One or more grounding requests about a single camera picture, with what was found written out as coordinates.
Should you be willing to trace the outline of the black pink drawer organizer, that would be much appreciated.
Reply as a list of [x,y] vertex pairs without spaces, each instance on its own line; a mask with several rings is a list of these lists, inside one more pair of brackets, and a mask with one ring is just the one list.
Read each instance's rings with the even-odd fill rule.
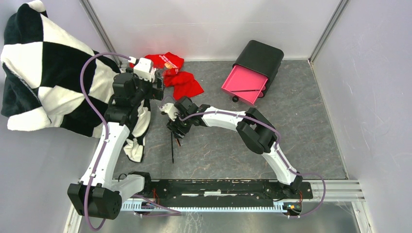
[[[233,102],[242,101],[254,106],[257,99],[265,97],[283,58],[281,49],[250,40],[232,65],[221,86],[222,91],[229,94]],[[261,92],[230,92],[247,89],[259,89]]]

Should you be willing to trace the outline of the black eyeliner pencil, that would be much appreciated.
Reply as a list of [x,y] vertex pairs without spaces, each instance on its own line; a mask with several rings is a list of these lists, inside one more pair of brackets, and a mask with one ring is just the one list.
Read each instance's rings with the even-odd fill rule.
[[236,92],[261,92],[259,89],[247,89],[247,90],[232,90],[230,92],[236,93]]

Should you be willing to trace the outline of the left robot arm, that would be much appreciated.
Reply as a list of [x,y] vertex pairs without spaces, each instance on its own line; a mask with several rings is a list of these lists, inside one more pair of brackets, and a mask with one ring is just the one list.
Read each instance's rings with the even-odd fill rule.
[[104,113],[104,128],[95,154],[78,183],[68,187],[68,197],[81,216],[115,219],[122,204],[138,194],[151,195],[153,185],[146,172],[131,172],[119,182],[113,182],[117,159],[126,139],[138,121],[137,110],[145,100],[163,99],[163,81],[156,72],[154,80],[146,81],[134,73],[114,77],[114,93]]

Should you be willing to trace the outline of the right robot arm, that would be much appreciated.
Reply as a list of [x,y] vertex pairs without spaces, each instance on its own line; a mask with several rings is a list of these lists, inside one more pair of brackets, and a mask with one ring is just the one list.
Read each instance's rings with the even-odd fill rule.
[[302,177],[291,165],[280,147],[280,133],[256,108],[247,111],[228,111],[208,104],[197,106],[188,97],[160,107],[169,117],[168,129],[183,139],[192,126],[218,127],[235,131],[245,146],[260,154],[276,174],[283,196],[293,198],[300,192]]

